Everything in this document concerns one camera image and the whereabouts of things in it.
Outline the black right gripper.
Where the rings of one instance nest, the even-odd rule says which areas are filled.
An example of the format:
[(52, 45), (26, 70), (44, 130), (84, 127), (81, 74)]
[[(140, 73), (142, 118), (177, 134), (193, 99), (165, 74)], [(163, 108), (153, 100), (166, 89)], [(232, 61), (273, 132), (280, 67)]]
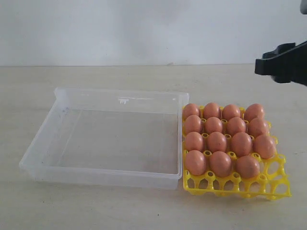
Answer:
[[(283, 57), (277, 57), (290, 50), (290, 65)], [(307, 84), (307, 42), (285, 43), (278, 45), (275, 50), (266, 52), (262, 58), (255, 61), (255, 74), (271, 76), (277, 83)]]

